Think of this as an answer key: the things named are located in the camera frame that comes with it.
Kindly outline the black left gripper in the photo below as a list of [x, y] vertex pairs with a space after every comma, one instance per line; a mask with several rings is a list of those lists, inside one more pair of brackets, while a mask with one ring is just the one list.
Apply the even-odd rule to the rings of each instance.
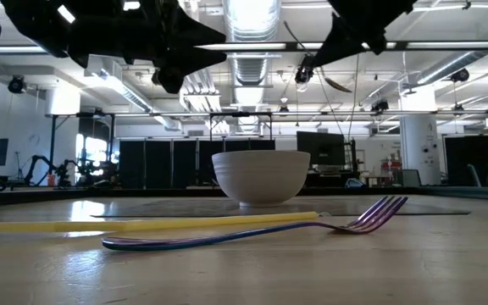
[[[116, 57], [126, 63], [149, 60], [156, 71], [152, 81], [171, 94], [180, 91], [184, 75], [170, 60], [175, 54], [173, 34], [180, 13], [177, 0], [132, 0], [136, 8], [127, 8], [127, 0], [114, 0]], [[223, 63], [227, 55], [205, 46], [224, 44], [226, 35], [194, 19], [180, 21], [180, 34], [192, 57], [202, 67]]]

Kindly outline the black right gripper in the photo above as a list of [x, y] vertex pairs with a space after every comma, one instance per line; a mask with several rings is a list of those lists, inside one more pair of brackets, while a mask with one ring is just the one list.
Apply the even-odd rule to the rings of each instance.
[[369, 50], [380, 54], [387, 48], [385, 28], [402, 14], [413, 11], [416, 0], [328, 0], [333, 9], [332, 27], [322, 46], [307, 54], [295, 75], [297, 84], [307, 84], [314, 70], [325, 64]]

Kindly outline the yellow chopstick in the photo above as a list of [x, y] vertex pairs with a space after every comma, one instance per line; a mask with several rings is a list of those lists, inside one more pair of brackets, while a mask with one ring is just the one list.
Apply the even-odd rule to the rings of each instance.
[[318, 218], [316, 212], [278, 213], [219, 218], [181, 218], [126, 221], [0, 222], [0, 233], [127, 232], [168, 230], [217, 225], [249, 225]]

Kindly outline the iridescent purple fork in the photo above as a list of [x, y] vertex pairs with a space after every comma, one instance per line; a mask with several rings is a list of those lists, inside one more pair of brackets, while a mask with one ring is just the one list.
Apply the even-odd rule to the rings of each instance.
[[366, 235], [385, 225], [408, 201], [408, 197], [383, 197], [358, 218], [347, 225], [335, 226], [320, 222], [297, 222], [288, 225], [230, 233], [222, 236], [197, 237], [191, 239], [152, 240], [120, 237], [104, 237], [102, 245], [115, 251], [168, 251], [192, 247], [204, 247], [234, 241], [247, 237], [278, 233], [306, 227], [321, 227], [333, 230], [338, 234]]

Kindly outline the black monitor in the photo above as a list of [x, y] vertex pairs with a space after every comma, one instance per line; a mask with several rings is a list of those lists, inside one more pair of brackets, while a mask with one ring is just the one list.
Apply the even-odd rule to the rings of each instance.
[[310, 154], [310, 166], [313, 165], [344, 165], [345, 138], [343, 135], [297, 132], [297, 150]]

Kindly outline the white round column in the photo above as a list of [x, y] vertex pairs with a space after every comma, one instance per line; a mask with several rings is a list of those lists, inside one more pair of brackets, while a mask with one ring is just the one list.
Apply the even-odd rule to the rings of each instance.
[[438, 145], [435, 91], [422, 86], [401, 96], [400, 109], [408, 114], [400, 118], [402, 166], [416, 169], [421, 184], [441, 183], [441, 164]]

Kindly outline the white ceramic bowl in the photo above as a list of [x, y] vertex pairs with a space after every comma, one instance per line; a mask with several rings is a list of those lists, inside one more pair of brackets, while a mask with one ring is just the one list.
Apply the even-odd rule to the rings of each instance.
[[212, 156], [220, 189], [246, 207], [274, 207], [303, 188], [311, 154], [286, 150], [221, 152]]

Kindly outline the grey-bordered placemat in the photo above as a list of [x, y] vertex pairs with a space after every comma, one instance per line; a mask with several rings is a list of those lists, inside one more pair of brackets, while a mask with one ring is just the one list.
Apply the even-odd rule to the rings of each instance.
[[109, 207], [98, 218], [211, 218], [241, 215], [316, 212], [327, 216], [358, 216], [376, 203], [373, 198], [296, 197], [277, 207], [242, 207], [228, 198], [157, 200], [129, 207]]

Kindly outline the black background robot arms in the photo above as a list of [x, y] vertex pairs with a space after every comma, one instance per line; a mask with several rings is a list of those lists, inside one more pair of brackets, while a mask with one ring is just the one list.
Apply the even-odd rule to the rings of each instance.
[[61, 165], [56, 166], [48, 158], [46, 158], [45, 156], [42, 156], [42, 155], [33, 155], [31, 158], [30, 168], [29, 168], [26, 176], [24, 177], [24, 183], [27, 186], [31, 185], [31, 179], [33, 177], [33, 172], [34, 172], [34, 169], [36, 167], [36, 163], [39, 160], [41, 160], [47, 164], [48, 171], [42, 177], [42, 179], [38, 183], [36, 183], [36, 186], [39, 186], [41, 184], [41, 182], [50, 175], [49, 171], [52, 171], [58, 177], [57, 187], [59, 187], [59, 188], [71, 187], [71, 181], [69, 179], [70, 178], [69, 166], [71, 164], [77, 166], [77, 162], [74, 160], [65, 159]]

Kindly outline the black overhead frame bar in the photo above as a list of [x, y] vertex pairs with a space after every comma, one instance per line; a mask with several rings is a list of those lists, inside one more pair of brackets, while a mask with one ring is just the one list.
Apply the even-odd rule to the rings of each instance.
[[[227, 53], [262, 52], [316, 52], [322, 42], [226, 42], [203, 45], [200, 48]], [[488, 51], [488, 41], [393, 41], [387, 42], [387, 51]]]

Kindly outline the black partition wall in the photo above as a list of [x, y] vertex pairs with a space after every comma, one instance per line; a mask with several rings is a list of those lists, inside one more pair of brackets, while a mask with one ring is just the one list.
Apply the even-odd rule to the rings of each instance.
[[186, 189], [215, 186], [212, 156], [246, 150], [273, 150], [257, 138], [203, 141], [122, 141], [119, 180], [125, 189]]

